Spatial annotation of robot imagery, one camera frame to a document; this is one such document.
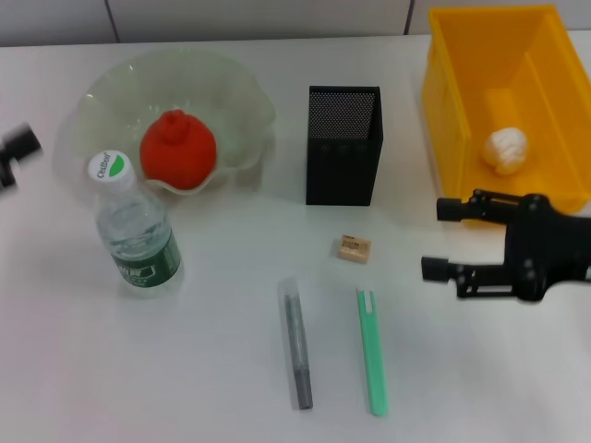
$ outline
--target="yellow bin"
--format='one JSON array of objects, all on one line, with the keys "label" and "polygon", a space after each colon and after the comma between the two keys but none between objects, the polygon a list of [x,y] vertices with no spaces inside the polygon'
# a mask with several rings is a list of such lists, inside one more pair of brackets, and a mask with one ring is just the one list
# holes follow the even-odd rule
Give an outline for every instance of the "yellow bin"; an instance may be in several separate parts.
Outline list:
[{"label": "yellow bin", "polygon": [[[448,197],[542,193],[564,212],[591,198],[591,86],[554,6],[434,8],[423,106]],[[528,140],[521,170],[481,156],[504,127]]]}]

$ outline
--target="bottle cap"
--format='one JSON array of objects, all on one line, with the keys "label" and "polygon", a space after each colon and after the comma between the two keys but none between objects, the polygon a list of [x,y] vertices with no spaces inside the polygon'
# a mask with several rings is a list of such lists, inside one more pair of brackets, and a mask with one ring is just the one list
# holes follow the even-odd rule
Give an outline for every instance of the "bottle cap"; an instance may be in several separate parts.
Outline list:
[{"label": "bottle cap", "polygon": [[131,161],[118,150],[104,150],[95,155],[90,160],[88,171],[90,178],[109,192],[123,192],[136,183]]}]

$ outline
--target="red plush toy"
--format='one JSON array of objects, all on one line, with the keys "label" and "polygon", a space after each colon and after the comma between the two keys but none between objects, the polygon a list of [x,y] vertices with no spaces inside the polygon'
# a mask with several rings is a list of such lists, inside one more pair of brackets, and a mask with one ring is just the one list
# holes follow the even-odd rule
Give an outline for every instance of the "red plush toy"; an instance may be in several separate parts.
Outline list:
[{"label": "red plush toy", "polygon": [[146,131],[139,160],[146,177],[176,189],[192,189],[213,171],[215,138],[193,115],[180,109],[168,111]]}]

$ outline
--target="green marker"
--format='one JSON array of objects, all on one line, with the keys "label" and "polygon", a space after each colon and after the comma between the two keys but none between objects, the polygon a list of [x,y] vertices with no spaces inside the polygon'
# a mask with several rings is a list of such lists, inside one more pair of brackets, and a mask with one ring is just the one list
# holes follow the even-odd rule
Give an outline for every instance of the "green marker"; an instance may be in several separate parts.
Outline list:
[{"label": "green marker", "polygon": [[380,328],[378,326],[378,307],[373,291],[357,293],[361,337],[366,360],[368,395],[371,413],[383,416],[388,413],[388,388],[384,375],[384,362],[381,356]]}]

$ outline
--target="pen holder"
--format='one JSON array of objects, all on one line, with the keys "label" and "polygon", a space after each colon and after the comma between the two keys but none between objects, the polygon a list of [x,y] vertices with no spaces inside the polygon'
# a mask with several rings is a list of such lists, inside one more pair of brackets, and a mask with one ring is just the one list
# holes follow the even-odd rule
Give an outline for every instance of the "pen holder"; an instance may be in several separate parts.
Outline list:
[{"label": "pen holder", "polygon": [[369,206],[382,141],[380,88],[311,86],[306,204]]}]

